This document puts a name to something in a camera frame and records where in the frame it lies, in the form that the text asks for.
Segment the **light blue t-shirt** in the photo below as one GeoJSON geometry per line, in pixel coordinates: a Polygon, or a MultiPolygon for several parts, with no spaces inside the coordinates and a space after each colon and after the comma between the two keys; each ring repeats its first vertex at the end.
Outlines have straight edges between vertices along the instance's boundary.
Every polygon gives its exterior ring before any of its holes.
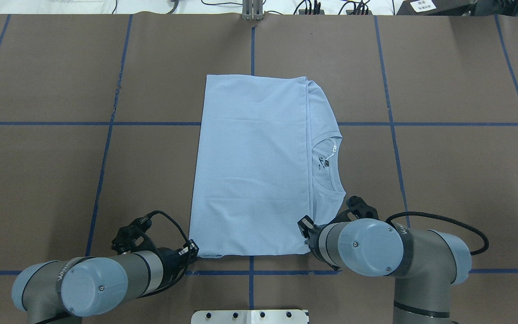
{"type": "Polygon", "coordinates": [[[341,139],[305,77],[207,76],[189,228],[199,256],[309,252],[297,222],[341,207],[341,139]]]}

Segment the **black cable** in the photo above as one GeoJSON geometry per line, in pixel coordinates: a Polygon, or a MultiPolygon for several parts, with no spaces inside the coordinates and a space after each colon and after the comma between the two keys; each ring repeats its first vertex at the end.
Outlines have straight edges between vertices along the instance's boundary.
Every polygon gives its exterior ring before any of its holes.
{"type": "Polygon", "coordinates": [[[361,1],[351,1],[351,0],[346,0],[345,1],[345,4],[343,4],[343,6],[341,6],[341,8],[339,9],[339,13],[337,14],[340,15],[341,12],[343,12],[343,8],[345,8],[345,6],[347,6],[348,4],[353,4],[353,12],[350,13],[351,14],[359,14],[359,12],[361,14],[368,14],[369,13],[369,6],[367,5],[369,3],[370,0],[368,0],[367,2],[363,2],[362,0],[361,1]]]}
{"type": "Polygon", "coordinates": [[[171,283],[169,285],[167,285],[166,287],[161,288],[156,291],[152,291],[150,293],[146,293],[145,295],[142,295],[139,298],[150,297],[150,296],[157,295],[158,293],[162,293],[162,292],[166,291],[167,289],[173,287],[176,283],[178,283],[181,280],[181,278],[183,278],[185,276],[185,272],[187,272],[187,267],[185,267],[185,269],[183,269],[183,272],[181,272],[181,274],[178,275],[177,278],[175,278],[175,280],[171,281],[171,283]]]}
{"type": "Polygon", "coordinates": [[[345,1],[345,4],[343,4],[343,6],[341,6],[341,8],[339,9],[339,13],[337,14],[337,16],[339,16],[341,14],[341,12],[343,11],[343,8],[345,8],[345,6],[347,6],[348,4],[353,4],[353,11],[355,11],[355,8],[357,8],[357,2],[345,1]]]}
{"type": "Polygon", "coordinates": [[[56,320],[61,320],[63,318],[69,317],[69,316],[71,316],[71,315],[68,312],[60,312],[59,314],[57,314],[51,318],[44,319],[41,322],[37,322],[35,324],[48,324],[48,323],[52,323],[52,322],[55,322],[56,320]]]}
{"type": "Polygon", "coordinates": [[[167,215],[167,213],[165,213],[164,211],[152,211],[151,213],[145,215],[145,217],[151,219],[153,216],[158,214],[165,216],[165,218],[167,218],[171,223],[173,223],[173,225],[175,225],[175,227],[177,227],[177,229],[179,230],[179,233],[181,233],[181,236],[183,236],[183,240],[185,240],[185,243],[189,243],[189,239],[187,238],[187,235],[185,235],[185,232],[183,232],[181,226],[179,226],[179,224],[177,224],[177,222],[174,219],[172,219],[171,216],[167,215]]]}
{"type": "Polygon", "coordinates": [[[455,224],[457,226],[461,226],[462,228],[464,228],[466,230],[470,230],[471,232],[479,235],[479,237],[483,240],[483,247],[480,248],[479,250],[471,251],[472,256],[481,254],[489,248],[489,239],[483,232],[481,232],[477,228],[474,228],[471,225],[467,225],[458,220],[450,219],[449,217],[435,215],[435,214],[429,214],[429,213],[422,213],[420,211],[405,211],[403,213],[398,213],[398,214],[390,216],[385,222],[391,226],[394,226],[393,223],[391,223],[391,221],[393,221],[394,219],[397,219],[399,217],[403,217],[403,216],[421,216],[421,217],[426,217],[428,219],[442,220],[442,221],[446,221],[448,223],[455,224]]]}
{"type": "Polygon", "coordinates": [[[203,0],[201,0],[201,3],[204,4],[204,5],[207,5],[207,6],[222,6],[222,5],[237,5],[237,6],[242,6],[243,4],[240,4],[238,2],[218,2],[217,4],[209,4],[203,0]]]}
{"type": "Polygon", "coordinates": [[[168,13],[166,14],[172,14],[175,12],[175,10],[177,10],[177,6],[179,6],[179,0],[171,0],[173,2],[173,8],[171,10],[169,10],[168,13]]]}
{"type": "Polygon", "coordinates": [[[303,2],[305,3],[305,13],[307,13],[307,2],[309,2],[309,4],[310,4],[311,0],[302,0],[301,2],[299,2],[299,4],[297,4],[297,7],[295,8],[293,14],[297,13],[297,11],[299,10],[299,7],[303,4],[303,2]]]}

